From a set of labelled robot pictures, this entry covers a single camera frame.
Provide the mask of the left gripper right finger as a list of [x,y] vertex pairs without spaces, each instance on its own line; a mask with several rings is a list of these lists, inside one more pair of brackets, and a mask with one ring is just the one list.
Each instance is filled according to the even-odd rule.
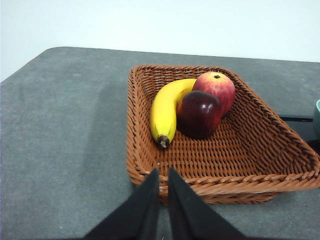
[[174,168],[168,171],[168,211],[175,240],[244,240],[246,236],[211,209]]

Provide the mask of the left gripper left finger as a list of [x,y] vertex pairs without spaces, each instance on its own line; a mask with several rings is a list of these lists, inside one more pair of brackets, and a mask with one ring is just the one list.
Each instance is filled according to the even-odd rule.
[[153,169],[117,209],[85,236],[85,240],[154,240],[159,215],[159,171]]

